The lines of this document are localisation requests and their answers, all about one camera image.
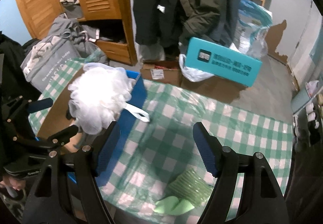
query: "table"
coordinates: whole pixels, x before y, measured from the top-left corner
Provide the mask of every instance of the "table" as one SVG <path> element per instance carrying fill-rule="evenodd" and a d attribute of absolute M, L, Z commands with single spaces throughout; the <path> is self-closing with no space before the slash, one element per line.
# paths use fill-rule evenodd
<path fill-rule="evenodd" d="M 66 73 L 76 73 L 81 67 L 81 63 L 68 62 L 41 98 L 55 100 L 68 83 Z M 203 206 L 177 217 L 156 214 L 153 208 L 155 202 L 166 196 L 167 183 L 185 169 L 193 168 L 208 184 L 215 184 L 193 140 L 192 128 L 197 121 L 217 136 L 222 145 L 237 153 L 262 152 L 284 194 L 292 154 L 291 125 L 169 84 L 144 83 L 148 96 L 143 109 L 150 114 L 151 122 L 135 123 L 110 179 L 100 188 L 104 200 L 151 222 L 196 224 Z M 46 111 L 30 115 L 35 132 L 45 116 Z M 227 219 L 235 217 L 242 185 L 243 174 L 239 174 Z"/>

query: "person's hand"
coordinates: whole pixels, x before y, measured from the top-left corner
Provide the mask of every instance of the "person's hand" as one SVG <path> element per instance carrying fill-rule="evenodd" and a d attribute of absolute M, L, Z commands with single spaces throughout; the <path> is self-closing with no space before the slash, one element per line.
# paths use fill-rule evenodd
<path fill-rule="evenodd" d="M 3 186 L 3 187 L 9 186 L 19 191 L 25 188 L 26 181 L 15 179 L 9 175 L 4 175 L 2 181 L 0 182 L 0 186 Z"/>

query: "clothing pile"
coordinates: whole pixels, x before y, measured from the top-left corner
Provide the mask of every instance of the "clothing pile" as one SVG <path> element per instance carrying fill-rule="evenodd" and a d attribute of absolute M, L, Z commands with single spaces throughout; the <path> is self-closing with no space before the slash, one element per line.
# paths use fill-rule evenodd
<path fill-rule="evenodd" d="M 91 62 L 106 63 L 106 55 L 94 42 L 99 38 L 99 30 L 80 25 L 76 19 L 58 16 L 48 35 L 35 44 L 21 64 L 25 80 L 40 92 L 56 75 L 67 60 L 86 59 L 96 53 Z"/>
<path fill-rule="evenodd" d="M 79 0 L 59 0 L 68 18 L 82 18 L 83 12 Z"/>
<path fill-rule="evenodd" d="M 0 54 L 4 54 L 2 70 L 2 103 L 16 97 L 37 100 L 40 92 L 28 83 L 20 65 L 25 59 L 23 47 L 0 31 Z"/>
<path fill-rule="evenodd" d="M 134 0 L 136 42 L 164 48 L 191 37 L 208 36 L 230 46 L 240 0 Z"/>

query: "cardboard box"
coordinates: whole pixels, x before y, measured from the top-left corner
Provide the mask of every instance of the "cardboard box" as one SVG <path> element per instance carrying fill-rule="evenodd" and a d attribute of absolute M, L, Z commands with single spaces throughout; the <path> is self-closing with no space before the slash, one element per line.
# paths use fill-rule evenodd
<path fill-rule="evenodd" d="M 180 86 L 182 73 L 178 61 L 146 61 L 140 69 L 143 79 Z"/>
<path fill-rule="evenodd" d="M 228 104 L 239 98 L 240 92 L 246 89 L 242 84 L 218 76 L 201 82 L 191 82 L 183 77 L 181 87 Z"/>
<path fill-rule="evenodd" d="M 190 39 L 185 66 L 252 86 L 262 62 L 196 37 Z"/>
<path fill-rule="evenodd" d="M 38 138 L 47 139 L 49 136 L 53 135 L 54 133 L 59 132 L 71 125 L 72 121 L 67 120 L 66 118 L 68 101 L 70 100 L 70 94 L 71 94 L 71 92 L 68 90 L 68 85 L 71 84 L 77 77 L 81 76 L 83 72 L 84 72 L 83 69 L 80 69 L 71 79 L 71 81 L 67 84 L 67 86 L 59 95 L 59 97 L 56 99 L 56 101 L 54 102 L 53 106 L 48 112 L 46 118 L 44 119 L 37 133 Z M 141 77 L 140 73 L 134 72 L 134 71 L 127 70 L 127 75 L 129 78 L 136 79 L 136 83 L 131 92 L 132 98 L 127 103 L 134 105 L 138 108 L 142 108 L 147 98 L 147 91 L 143 84 L 143 78 Z M 112 174 L 112 171 L 115 165 L 117 164 L 118 159 L 120 158 L 120 155 L 123 151 L 123 147 L 126 143 L 129 133 L 133 125 L 135 124 L 135 121 L 136 121 L 136 118 L 128 110 L 125 110 L 125 109 L 122 110 L 120 117 L 117 121 L 121 130 L 120 138 L 117 141 L 116 148 L 112 151 L 112 156 L 107 166 L 107 169 L 104 172 L 102 172 L 99 177 L 96 178 L 96 183 L 98 186 L 105 185 L 109 180 Z M 78 134 L 75 137 L 77 139 L 80 139 L 81 135 Z M 69 174 L 69 177 L 75 182 L 74 174 Z"/>

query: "gray floor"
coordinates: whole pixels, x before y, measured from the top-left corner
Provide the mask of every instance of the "gray floor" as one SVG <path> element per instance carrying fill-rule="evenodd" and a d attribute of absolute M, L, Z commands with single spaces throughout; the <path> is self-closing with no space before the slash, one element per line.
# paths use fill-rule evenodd
<path fill-rule="evenodd" d="M 286 66 L 265 56 L 254 85 L 240 92 L 240 98 L 231 104 L 243 108 L 255 114 L 265 115 L 285 123 L 292 123 L 292 99 L 293 84 Z M 140 64 L 134 67 L 110 62 L 113 67 L 124 67 L 129 70 L 139 71 Z"/>

